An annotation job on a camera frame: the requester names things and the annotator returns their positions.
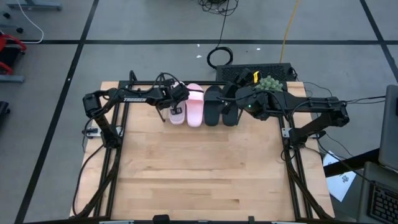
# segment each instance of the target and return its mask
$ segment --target gray floor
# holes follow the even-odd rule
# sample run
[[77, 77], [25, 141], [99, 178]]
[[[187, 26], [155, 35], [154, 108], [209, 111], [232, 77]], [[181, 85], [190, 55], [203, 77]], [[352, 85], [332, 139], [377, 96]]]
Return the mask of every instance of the gray floor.
[[[63, 11], [28, 11], [27, 15], [45, 32], [45, 40], [78, 40], [93, 0], [62, 1]], [[226, 20], [224, 39], [281, 40], [294, 0], [241, 0]], [[394, 0], [367, 0], [386, 40], [398, 40]], [[17, 10], [1, 9], [25, 29], [4, 32], [21, 39], [38, 39], [35, 30]], [[88, 40], [217, 39], [223, 18], [202, 12], [196, 0], [99, 0]], [[289, 33], [290, 40], [377, 40], [357, 0], [302, 0]], [[214, 80], [215, 71], [206, 63], [213, 44], [85, 45], [70, 86], [61, 117], [50, 145], [39, 183], [25, 221], [67, 218], [76, 178], [82, 162], [81, 134], [86, 117], [81, 98], [97, 90], [102, 81], [125, 80], [133, 69], [140, 80], [153, 80], [160, 71], [181, 80]], [[280, 45], [228, 45], [234, 64], [276, 63]], [[388, 46], [398, 58], [398, 46]], [[14, 221], [55, 105], [68, 73], [76, 45], [29, 45], [16, 67], [23, 84], [0, 83], [0, 100], [11, 104], [12, 114], [0, 132], [0, 220]], [[213, 63], [227, 55], [216, 53]], [[284, 62], [290, 62], [301, 81], [329, 88], [342, 99], [383, 95], [386, 85], [397, 83], [379, 45], [287, 45]], [[310, 84], [314, 95], [327, 92]], [[327, 129], [356, 155], [377, 147], [380, 139], [382, 104], [348, 107], [351, 121], [344, 128]], [[337, 143], [323, 138], [325, 147], [348, 156]], [[339, 216], [355, 216], [348, 206], [358, 203], [360, 179], [343, 203], [333, 201]]]

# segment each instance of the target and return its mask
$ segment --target black slide sandal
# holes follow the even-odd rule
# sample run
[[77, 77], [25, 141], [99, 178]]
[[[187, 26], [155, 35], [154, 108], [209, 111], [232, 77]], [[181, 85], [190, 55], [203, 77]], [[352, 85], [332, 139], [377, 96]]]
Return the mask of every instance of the black slide sandal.
[[211, 86], [205, 92], [203, 114], [205, 117], [205, 124], [207, 126], [216, 126], [220, 119], [218, 106], [221, 104], [221, 100], [217, 99], [218, 96], [222, 96], [221, 88], [219, 86]]
[[223, 114], [223, 123], [225, 126], [235, 126], [238, 123], [238, 106], [235, 102], [231, 103], [228, 114]]

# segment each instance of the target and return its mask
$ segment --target pink slipper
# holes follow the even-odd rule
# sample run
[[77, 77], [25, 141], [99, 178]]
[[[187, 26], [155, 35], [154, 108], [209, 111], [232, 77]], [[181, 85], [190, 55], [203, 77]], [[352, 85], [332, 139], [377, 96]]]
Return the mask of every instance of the pink slipper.
[[169, 108], [169, 119], [172, 124], [182, 124], [184, 122], [184, 120], [185, 120], [185, 101], [181, 101], [174, 108], [173, 107]]
[[[194, 83], [189, 84], [187, 88], [203, 91], [200, 85]], [[199, 127], [201, 125], [203, 119], [203, 104], [205, 103], [204, 95], [204, 93], [198, 91], [189, 91], [189, 97], [185, 103], [187, 104], [187, 122], [191, 127]]]

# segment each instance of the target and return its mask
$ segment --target wooden tabletop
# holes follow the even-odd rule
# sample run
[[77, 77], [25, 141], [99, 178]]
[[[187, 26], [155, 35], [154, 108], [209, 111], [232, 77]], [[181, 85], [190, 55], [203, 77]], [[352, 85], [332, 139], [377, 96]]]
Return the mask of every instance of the wooden tabletop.
[[[101, 89], [117, 87], [103, 82]], [[305, 96], [303, 83], [288, 83], [289, 92]], [[123, 105], [119, 110], [119, 122]], [[113, 111], [106, 116], [111, 120]], [[297, 127], [311, 121], [309, 113], [295, 113]], [[111, 218], [151, 220], [168, 214], [172, 220], [294, 220], [282, 141], [277, 118], [259, 121], [243, 113], [238, 126], [161, 122], [153, 106], [131, 103]], [[84, 160], [102, 144], [90, 139]], [[318, 150], [315, 140], [307, 147]], [[81, 177], [76, 209], [93, 196], [105, 150], [87, 164]], [[302, 149], [309, 191], [329, 215], [334, 215], [320, 156]], [[302, 195], [297, 188], [301, 216]], [[105, 213], [108, 191], [103, 198]]]

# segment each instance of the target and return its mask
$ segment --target yellow cable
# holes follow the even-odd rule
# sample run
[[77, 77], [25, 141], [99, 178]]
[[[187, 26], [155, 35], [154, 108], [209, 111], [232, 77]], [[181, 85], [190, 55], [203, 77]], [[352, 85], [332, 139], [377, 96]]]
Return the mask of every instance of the yellow cable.
[[296, 0], [296, 5], [294, 6], [293, 13], [292, 13], [292, 15], [290, 16], [289, 24], [287, 25], [287, 28], [286, 28], [285, 37], [284, 37], [284, 42], [283, 42], [283, 44], [282, 44], [282, 51], [280, 52], [279, 63], [282, 63], [282, 58], [284, 57], [285, 42], [286, 42], [287, 34], [289, 33], [290, 25], [292, 25], [293, 17], [294, 17], [294, 14], [296, 14], [296, 10], [297, 10], [297, 6], [298, 6], [299, 2], [300, 2], [300, 0]]

